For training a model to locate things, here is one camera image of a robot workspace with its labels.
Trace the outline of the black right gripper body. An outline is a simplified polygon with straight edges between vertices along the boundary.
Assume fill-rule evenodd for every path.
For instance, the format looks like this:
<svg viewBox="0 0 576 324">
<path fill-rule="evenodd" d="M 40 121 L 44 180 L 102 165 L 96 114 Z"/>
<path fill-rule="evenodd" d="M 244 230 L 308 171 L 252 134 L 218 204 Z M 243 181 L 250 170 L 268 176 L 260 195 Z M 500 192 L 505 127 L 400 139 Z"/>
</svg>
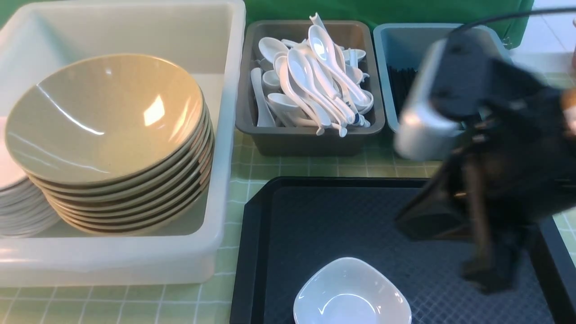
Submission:
<svg viewBox="0 0 576 324">
<path fill-rule="evenodd" d="M 463 133 L 395 219 L 414 241 L 470 239 L 461 277 L 483 294 L 510 290 L 542 219 L 575 206 L 575 88 L 493 60 L 467 99 Z"/>
</svg>

